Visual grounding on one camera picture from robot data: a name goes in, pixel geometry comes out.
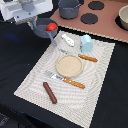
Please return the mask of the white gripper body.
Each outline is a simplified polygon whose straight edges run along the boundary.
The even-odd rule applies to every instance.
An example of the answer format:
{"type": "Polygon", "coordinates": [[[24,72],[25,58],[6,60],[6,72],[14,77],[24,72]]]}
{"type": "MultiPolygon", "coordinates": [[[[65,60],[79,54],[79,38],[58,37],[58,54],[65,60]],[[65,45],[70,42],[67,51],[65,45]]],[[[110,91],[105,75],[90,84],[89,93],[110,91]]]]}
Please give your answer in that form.
{"type": "Polygon", "coordinates": [[[39,14],[52,9],[52,0],[0,0],[3,20],[16,24],[33,21],[39,14]]]}

